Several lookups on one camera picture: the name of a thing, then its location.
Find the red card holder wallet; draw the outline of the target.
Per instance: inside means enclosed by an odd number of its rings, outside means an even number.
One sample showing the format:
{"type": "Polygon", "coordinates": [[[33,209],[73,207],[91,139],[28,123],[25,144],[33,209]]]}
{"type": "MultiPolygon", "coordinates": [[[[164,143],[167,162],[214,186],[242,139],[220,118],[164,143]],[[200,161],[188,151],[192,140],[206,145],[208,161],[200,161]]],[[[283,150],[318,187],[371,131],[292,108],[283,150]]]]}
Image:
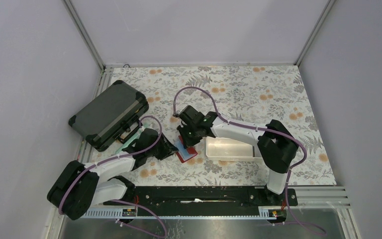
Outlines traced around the red card holder wallet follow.
{"type": "Polygon", "coordinates": [[[183,138],[179,135],[175,140],[174,146],[178,149],[176,155],[181,163],[186,163],[198,155],[198,152],[194,147],[186,148],[183,138]]]}

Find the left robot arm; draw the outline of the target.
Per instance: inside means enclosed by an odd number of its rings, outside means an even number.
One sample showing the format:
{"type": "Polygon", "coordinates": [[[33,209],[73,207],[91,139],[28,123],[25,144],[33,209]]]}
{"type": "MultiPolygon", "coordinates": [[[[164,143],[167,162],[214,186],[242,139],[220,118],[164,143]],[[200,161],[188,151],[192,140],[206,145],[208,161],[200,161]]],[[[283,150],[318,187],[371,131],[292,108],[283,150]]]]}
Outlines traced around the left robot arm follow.
{"type": "Polygon", "coordinates": [[[163,134],[144,128],[121,151],[95,163],[71,161],[47,194],[47,200],[62,215],[79,219],[94,205],[117,199],[127,205],[134,200],[132,183],[120,177],[146,163],[148,158],[163,160],[178,148],[163,134]]]}

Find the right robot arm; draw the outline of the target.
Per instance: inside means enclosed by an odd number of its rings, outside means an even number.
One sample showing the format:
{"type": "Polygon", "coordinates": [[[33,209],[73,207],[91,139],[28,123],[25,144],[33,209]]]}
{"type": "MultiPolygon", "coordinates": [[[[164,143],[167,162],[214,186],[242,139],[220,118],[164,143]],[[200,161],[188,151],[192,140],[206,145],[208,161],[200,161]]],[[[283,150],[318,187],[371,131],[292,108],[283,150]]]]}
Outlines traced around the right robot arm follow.
{"type": "Polygon", "coordinates": [[[267,202],[278,205],[285,199],[291,162],[299,149],[303,153],[306,149],[280,121],[273,119],[265,127],[259,127],[228,120],[217,112],[204,115],[192,106],[186,106],[175,117],[182,121],[177,130],[185,148],[195,146],[205,137],[229,138],[253,146],[269,169],[265,192],[267,202]]]}

